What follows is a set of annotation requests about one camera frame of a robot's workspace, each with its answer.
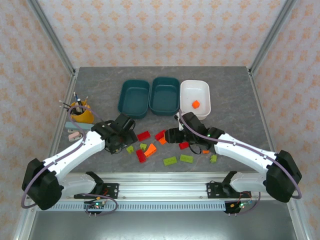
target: gray table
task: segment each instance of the gray table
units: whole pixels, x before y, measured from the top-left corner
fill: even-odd
[[[216,127],[233,137],[255,147],[269,150],[258,105],[245,67],[81,67],[75,84],[78,96],[88,98],[88,104],[102,118],[115,120],[119,115],[118,100],[122,84],[128,79],[144,79],[152,83],[156,77],[174,77],[184,80],[202,80],[210,86],[211,114],[202,122],[206,127]],[[135,153],[124,149],[110,155],[101,151],[78,165],[73,172],[96,173],[166,173],[166,172],[228,172],[253,171],[226,156],[218,156],[217,163],[210,163],[211,154],[193,154],[188,148],[180,150],[178,144],[161,145],[154,138],[163,129],[176,128],[173,116],[156,116],[149,110],[146,117],[136,121],[135,133],[149,131],[151,138],[143,141],[154,143],[157,152],[143,164]],[[71,145],[68,133],[63,131],[59,151]],[[139,149],[140,142],[133,144]],[[163,159],[180,155],[194,156],[193,164],[180,162],[164,166]]]

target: teal container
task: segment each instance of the teal container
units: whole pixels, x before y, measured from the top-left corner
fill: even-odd
[[[158,116],[175,115],[180,107],[180,82],[173,77],[154,79],[149,107]]]
[[[148,112],[150,84],[145,80],[130,79],[123,83],[118,111],[133,119],[143,119]]]

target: pencil cup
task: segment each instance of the pencil cup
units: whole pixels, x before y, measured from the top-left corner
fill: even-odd
[[[84,124],[92,124],[95,120],[94,115],[92,114],[91,111],[84,109],[84,113],[80,115],[71,115],[71,118],[75,120],[77,123],[84,123]]]

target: pen holder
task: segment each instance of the pen holder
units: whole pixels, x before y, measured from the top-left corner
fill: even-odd
[[[95,116],[92,114],[90,110],[84,109],[84,113],[80,115],[71,115],[71,118],[75,120],[77,123],[84,123],[84,124],[92,124],[95,120]]]

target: table surface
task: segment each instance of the table surface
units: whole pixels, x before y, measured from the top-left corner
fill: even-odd
[[[81,67],[75,84],[80,98],[88,96],[88,104],[104,121],[115,120],[119,115],[118,101],[122,84],[128,79],[143,79],[152,83],[156,77],[173,77],[184,80],[202,80],[210,87],[211,113],[202,121],[204,125],[216,127],[253,145],[269,150],[253,88],[245,67],[214,66],[164,66],[164,67]],[[173,116],[156,116],[151,110],[145,118],[136,120],[134,132],[138,135],[149,131],[151,137],[143,141],[153,143],[157,152],[145,163],[139,163],[135,153],[123,149],[110,155],[101,151],[79,164],[72,172],[93,171],[96,173],[168,173],[168,172],[252,172],[250,167],[229,157],[218,155],[216,163],[210,163],[212,154],[193,154],[188,148],[180,150],[178,144],[161,145],[155,134],[178,127]],[[58,151],[70,146],[68,132],[63,130]],[[134,150],[140,142],[134,143]],[[194,157],[193,163],[179,161],[180,155]],[[175,156],[178,163],[164,166],[163,159]]]

